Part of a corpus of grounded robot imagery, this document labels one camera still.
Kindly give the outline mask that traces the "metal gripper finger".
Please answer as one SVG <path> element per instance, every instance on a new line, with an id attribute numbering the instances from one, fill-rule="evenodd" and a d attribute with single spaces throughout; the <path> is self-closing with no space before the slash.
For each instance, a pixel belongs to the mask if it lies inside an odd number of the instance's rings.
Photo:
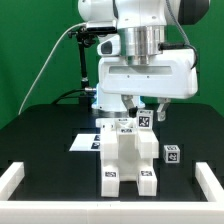
<path id="1" fill-rule="evenodd" d="M 136 113 L 137 113 L 137 107 L 133 103 L 133 96 L 132 95 L 122 95 L 121 99 L 122 99 L 124 106 L 127 109 L 128 116 L 131 118 L 135 118 Z"/>
<path id="2" fill-rule="evenodd" d="M 157 119 L 159 121 L 164 121 L 166 119 L 166 110 L 170 104 L 171 100 L 169 98 L 159 98 L 158 99 L 158 109 L 157 109 Z"/>

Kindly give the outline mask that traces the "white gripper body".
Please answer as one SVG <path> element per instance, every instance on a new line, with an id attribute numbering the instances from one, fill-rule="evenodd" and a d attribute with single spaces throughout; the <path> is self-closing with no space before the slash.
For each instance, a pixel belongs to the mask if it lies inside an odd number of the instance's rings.
<path id="1" fill-rule="evenodd" d="M 99 61 L 99 85 L 103 92 L 156 98 L 187 99 L 198 91 L 191 49 L 165 50 L 151 56 L 148 65 L 128 65 L 124 57 Z"/>

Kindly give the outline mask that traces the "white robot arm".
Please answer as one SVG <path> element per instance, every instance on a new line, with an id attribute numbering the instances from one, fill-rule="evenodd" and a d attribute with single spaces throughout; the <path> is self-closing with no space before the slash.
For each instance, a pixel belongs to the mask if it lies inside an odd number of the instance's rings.
<path id="1" fill-rule="evenodd" d="M 84 32 L 99 38 L 99 83 L 95 107 L 131 111 L 142 96 L 158 100 L 157 119 L 166 119 L 172 99 L 198 91 L 198 55 L 188 39 L 168 43 L 165 29 L 193 25 L 210 0 L 78 0 Z"/>

